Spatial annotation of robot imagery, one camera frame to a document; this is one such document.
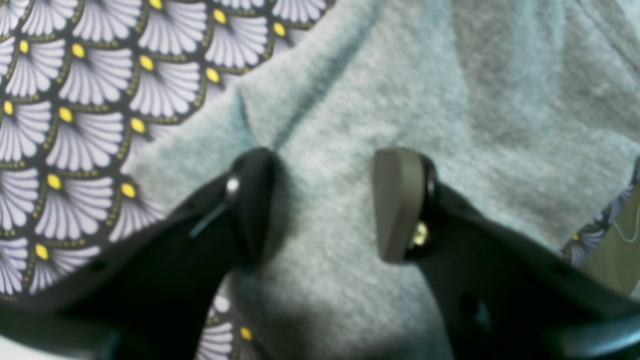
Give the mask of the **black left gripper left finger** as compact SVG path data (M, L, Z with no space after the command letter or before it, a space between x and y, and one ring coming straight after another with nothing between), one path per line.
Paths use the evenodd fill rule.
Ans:
M254 148L163 222L21 304L1 335L80 360L192 360L225 276L262 258L278 159Z

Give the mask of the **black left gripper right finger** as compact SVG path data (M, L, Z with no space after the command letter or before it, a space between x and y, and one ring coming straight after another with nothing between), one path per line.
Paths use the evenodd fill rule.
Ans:
M457 360L639 358L637 301L483 215L426 155L376 150L372 189L379 257L419 269Z

